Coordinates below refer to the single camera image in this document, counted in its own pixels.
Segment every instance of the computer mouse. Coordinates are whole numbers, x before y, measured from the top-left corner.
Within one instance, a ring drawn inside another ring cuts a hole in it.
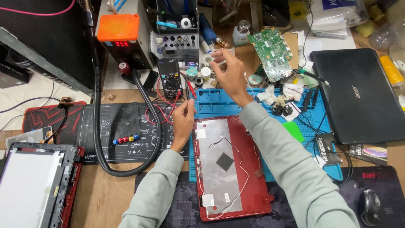
[[[375,226],[380,221],[380,200],[377,193],[367,189],[361,193],[358,202],[358,213],[364,224]]]

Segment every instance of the blue silicone mat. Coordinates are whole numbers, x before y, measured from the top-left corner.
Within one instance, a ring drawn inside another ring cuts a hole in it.
[[[260,92],[264,92],[264,88],[259,89],[259,88],[253,88],[253,92],[250,89],[247,89],[248,93],[250,95],[256,96]],[[295,102],[295,105],[298,108],[302,108],[303,103],[304,103],[304,98],[308,93],[308,89],[304,89],[304,93],[302,95],[302,98],[300,101]],[[280,89],[275,88],[275,95],[278,96],[280,95]],[[219,117],[219,116],[230,116],[230,115],[237,115],[242,109],[233,102],[233,100],[225,93],[223,89],[198,89],[196,91],[197,95],[197,102],[194,103],[194,106],[197,110],[197,114],[194,114],[194,118],[201,119],[201,118],[212,118],[212,117]],[[276,118],[278,121],[281,123],[285,123],[286,120],[281,117],[281,116],[274,116],[271,113],[271,106],[268,106],[264,103],[260,103],[269,113],[271,117]],[[308,118],[308,120],[311,122],[311,126],[314,128],[318,128],[324,114],[325,114],[325,106],[322,100],[322,96],[319,92],[318,98],[316,101],[316,106],[315,108],[312,108],[312,99],[311,99],[311,104],[308,106],[308,110],[306,112],[303,112],[301,115],[304,115],[305,117]],[[300,119],[303,120],[305,123],[308,124],[308,120],[300,115]],[[302,142],[302,145],[305,146],[309,141],[311,141],[315,137],[315,132],[309,128],[308,126],[305,126],[302,122],[300,122],[297,118],[293,120],[294,123],[296,123],[304,136],[304,142]],[[325,118],[325,120],[322,122],[320,130],[324,132],[331,132],[330,126],[329,126],[329,121],[328,117]],[[314,157],[314,148],[313,144],[310,143],[307,146],[307,151],[312,153],[312,156]],[[319,149],[317,147],[317,144],[315,144],[315,153],[317,155],[319,154]],[[194,162],[194,146],[193,146],[193,141],[192,141],[192,136],[190,136],[190,182],[196,183],[197,178],[196,178],[196,167],[195,167],[195,162]],[[264,175],[266,177],[267,182],[275,181],[273,175],[271,174],[269,168],[267,167],[267,164],[262,160],[262,165],[263,165],[263,171]],[[342,171],[340,169],[339,164],[335,165],[329,165],[329,166],[324,166],[323,169],[334,179],[337,180],[343,180],[342,176]]]

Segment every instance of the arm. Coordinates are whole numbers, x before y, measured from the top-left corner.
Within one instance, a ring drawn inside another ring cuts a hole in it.
[[[256,102],[239,116],[284,189],[298,227],[359,227],[339,188],[279,121]]]
[[[184,158],[182,150],[194,124],[194,100],[183,102],[172,113],[174,140],[170,150],[159,156],[155,167],[144,177],[132,198],[129,209],[122,215],[119,228],[158,228],[173,200],[177,178]]]
[[[177,178],[184,158],[174,150],[165,150],[144,177],[122,215],[119,228],[157,228],[172,203]]]

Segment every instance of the hand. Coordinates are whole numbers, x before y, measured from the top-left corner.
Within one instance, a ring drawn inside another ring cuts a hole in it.
[[[173,132],[174,140],[170,149],[180,152],[185,143],[190,139],[194,125],[194,99],[185,100],[179,107],[173,110]]]
[[[214,61],[209,62],[216,74],[217,80],[224,88],[225,92],[233,101],[242,108],[253,101],[246,91],[247,81],[243,74],[243,62],[231,55],[226,49],[211,54]],[[226,60],[226,66],[218,66],[218,63]]]

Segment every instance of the red knob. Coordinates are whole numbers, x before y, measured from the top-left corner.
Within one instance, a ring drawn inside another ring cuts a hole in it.
[[[129,69],[128,63],[126,63],[126,62],[122,62],[122,63],[118,64],[118,70],[120,70],[124,74],[130,74],[130,69]]]

